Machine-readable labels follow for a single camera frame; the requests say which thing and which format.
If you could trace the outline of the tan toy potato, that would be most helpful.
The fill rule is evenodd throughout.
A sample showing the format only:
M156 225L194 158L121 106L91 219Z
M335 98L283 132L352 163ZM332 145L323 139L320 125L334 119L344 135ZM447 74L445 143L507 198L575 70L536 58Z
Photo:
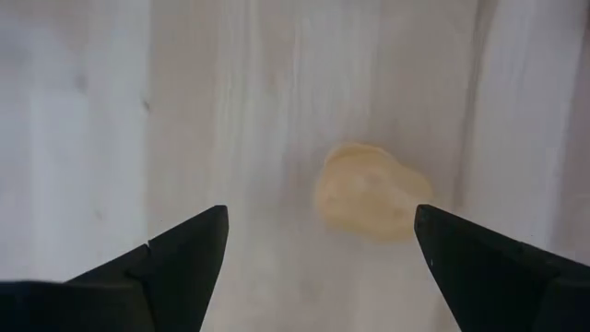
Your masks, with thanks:
M433 198L431 182L421 172L382 148L347 143L327 154L313 203L329 226L395 242L411 236L417 206Z

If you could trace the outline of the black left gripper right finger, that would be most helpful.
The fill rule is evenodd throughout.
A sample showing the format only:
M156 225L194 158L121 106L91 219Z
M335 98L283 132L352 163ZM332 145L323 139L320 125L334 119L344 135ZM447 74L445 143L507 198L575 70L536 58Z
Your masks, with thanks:
M431 205L414 232L461 332L590 332L590 267Z

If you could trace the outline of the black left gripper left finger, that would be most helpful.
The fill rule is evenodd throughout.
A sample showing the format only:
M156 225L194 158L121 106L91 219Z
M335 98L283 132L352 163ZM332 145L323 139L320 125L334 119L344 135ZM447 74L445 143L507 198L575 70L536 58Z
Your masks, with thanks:
M228 233L214 206L68 281L0 281L0 332L199 332Z

